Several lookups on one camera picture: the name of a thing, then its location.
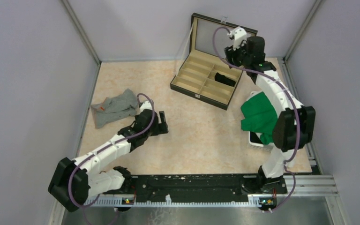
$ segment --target cable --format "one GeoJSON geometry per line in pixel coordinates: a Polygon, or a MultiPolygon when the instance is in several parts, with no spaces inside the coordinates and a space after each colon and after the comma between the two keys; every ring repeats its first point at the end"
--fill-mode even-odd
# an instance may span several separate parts
{"type": "MultiPolygon", "coordinates": [[[[125,140],[128,140],[128,139],[131,139],[131,138],[134,138],[134,137],[137,137],[137,136],[139,136],[139,135],[144,134],[144,133],[145,133],[146,131],[148,131],[149,128],[152,126],[152,123],[154,122],[154,117],[155,117],[154,102],[153,102],[147,95],[145,95],[145,94],[143,94],[143,93],[139,93],[139,94],[137,94],[137,102],[138,102],[138,103],[140,103],[140,100],[139,100],[139,96],[140,96],[140,95],[141,95],[141,96],[144,96],[144,97],[151,103],[152,118],[151,118],[151,121],[150,121],[150,123],[148,124],[148,126],[147,126],[144,130],[140,131],[139,133],[136,133],[136,134],[131,135],[131,136],[128,136],[128,137],[121,138],[121,139],[115,141],[114,143],[111,143],[111,144],[108,144],[108,145],[102,147],[101,149],[99,149],[99,150],[96,152],[96,155],[99,154],[99,153],[101,153],[102,151],[108,149],[109,147],[113,146],[113,145],[116,144],[116,143],[119,143],[119,142],[122,142],[122,141],[125,141],[125,140]]],[[[83,216],[85,217],[85,220],[86,220],[86,222],[87,222],[89,225],[91,225],[91,223],[87,220],[86,214],[85,214],[85,211],[84,211],[84,210],[85,210],[85,208],[93,205],[93,204],[97,201],[97,199],[100,197],[100,195],[97,195],[97,197],[95,198],[95,200],[92,201],[92,203],[90,203],[90,204],[88,204],[88,205],[80,205],[79,203],[76,202],[76,200],[75,200],[75,198],[74,198],[74,195],[72,194],[72,180],[74,179],[74,175],[75,175],[76,171],[78,171],[79,168],[80,168],[83,164],[85,164],[87,161],[91,160],[94,156],[95,156],[94,154],[91,154],[91,155],[88,156],[86,159],[84,159],[82,162],[80,162],[80,163],[75,167],[75,169],[72,171],[72,173],[71,173],[71,175],[70,175],[70,177],[69,177],[69,181],[68,181],[68,195],[69,195],[69,198],[71,199],[72,203],[73,203],[75,206],[77,206],[78,208],[81,208],[81,209],[82,209],[82,211],[83,211],[83,216]]],[[[117,219],[118,219],[118,213],[117,213],[117,216],[115,217],[115,219],[114,219],[112,222],[109,223],[109,225],[114,224],[117,219]]]]}
{"type": "Polygon", "coordinates": [[[286,90],[285,86],[282,85],[281,83],[277,82],[277,80],[265,73],[262,73],[260,71],[256,71],[256,70],[252,70],[252,69],[246,69],[246,68],[241,68],[241,67],[238,67],[236,65],[233,65],[229,62],[227,62],[225,59],[223,59],[220,54],[218,53],[217,51],[217,48],[216,48],[216,42],[215,42],[215,37],[216,37],[216,33],[218,30],[220,29],[225,29],[228,33],[230,33],[230,30],[227,28],[227,27],[218,27],[215,32],[213,33],[213,38],[212,38],[212,42],[213,42],[213,49],[215,50],[215,54],[219,57],[219,59],[227,64],[229,67],[232,67],[232,68],[236,68],[236,69],[240,69],[242,71],[245,71],[245,72],[250,72],[250,73],[255,73],[255,74],[259,74],[259,75],[262,75],[263,77],[265,78],[268,78],[272,81],[274,81],[282,90],[284,90],[284,93],[286,95],[286,97],[289,99],[289,101],[291,102],[291,105],[293,107],[293,111],[294,111],[294,115],[295,115],[295,119],[296,119],[296,144],[294,146],[294,151],[293,151],[293,154],[292,156],[288,159],[288,160],[284,160],[284,169],[285,169],[285,172],[287,173],[290,173],[293,177],[293,187],[291,189],[291,191],[289,192],[288,196],[280,203],[277,205],[276,208],[272,209],[270,212],[273,212],[273,211],[276,211],[281,205],[283,205],[285,202],[288,201],[288,199],[290,198],[290,196],[293,194],[294,192],[294,189],[296,187],[296,177],[294,176],[294,173],[289,171],[287,168],[286,168],[286,163],[289,163],[291,162],[295,157],[296,157],[296,153],[297,153],[297,150],[299,149],[299,144],[300,144],[300,118],[299,118],[299,114],[297,112],[297,109],[296,109],[296,104],[294,103],[290,93],[286,90]]]}

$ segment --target black sock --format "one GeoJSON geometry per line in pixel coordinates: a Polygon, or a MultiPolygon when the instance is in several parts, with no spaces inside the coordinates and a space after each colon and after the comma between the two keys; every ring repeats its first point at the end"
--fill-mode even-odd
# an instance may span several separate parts
{"type": "Polygon", "coordinates": [[[217,82],[220,82],[220,83],[223,83],[225,85],[228,85],[228,86],[231,86],[231,87],[234,87],[236,82],[231,80],[230,78],[224,76],[224,75],[221,75],[219,73],[216,73],[215,75],[215,81],[217,82]]]}

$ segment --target white basket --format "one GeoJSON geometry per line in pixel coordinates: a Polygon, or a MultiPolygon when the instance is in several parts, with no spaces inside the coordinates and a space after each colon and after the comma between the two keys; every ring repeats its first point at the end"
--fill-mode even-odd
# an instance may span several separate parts
{"type": "Polygon", "coordinates": [[[265,151],[271,151],[272,148],[274,147],[273,143],[264,145],[264,144],[260,144],[260,143],[251,142],[250,141],[250,132],[247,133],[247,143],[248,143],[248,147],[250,147],[250,148],[261,149],[261,150],[265,150],[265,151]]]}
{"type": "MultiPolygon", "coordinates": [[[[262,91],[252,91],[250,92],[250,96],[246,99],[246,101],[248,101],[251,97],[253,97],[254,95],[260,93],[262,91]]],[[[261,150],[265,150],[265,151],[271,151],[272,148],[274,147],[273,143],[270,143],[268,145],[264,145],[264,144],[260,144],[260,143],[255,143],[250,141],[250,132],[247,133],[247,142],[248,142],[248,147],[250,148],[254,148],[254,149],[261,149],[261,150]]]]}

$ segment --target green cloth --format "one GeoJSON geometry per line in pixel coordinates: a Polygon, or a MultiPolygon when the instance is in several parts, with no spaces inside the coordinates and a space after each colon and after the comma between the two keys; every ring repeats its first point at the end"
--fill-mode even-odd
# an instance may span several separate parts
{"type": "Polygon", "coordinates": [[[272,143],[272,130],[277,123],[277,113],[264,92],[251,97],[241,106],[245,119],[241,120],[241,129],[262,133],[263,144],[272,143]]]}

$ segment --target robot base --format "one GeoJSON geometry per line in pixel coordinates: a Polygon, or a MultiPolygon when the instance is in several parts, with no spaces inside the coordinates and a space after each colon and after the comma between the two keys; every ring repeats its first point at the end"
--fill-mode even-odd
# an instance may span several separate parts
{"type": "Polygon", "coordinates": [[[272,193],[273,189],[275,189],[278,194],[288,193],[284,177],[266,178],[262,166],[259,168],[256,181],[262,193],[272,193]]]}

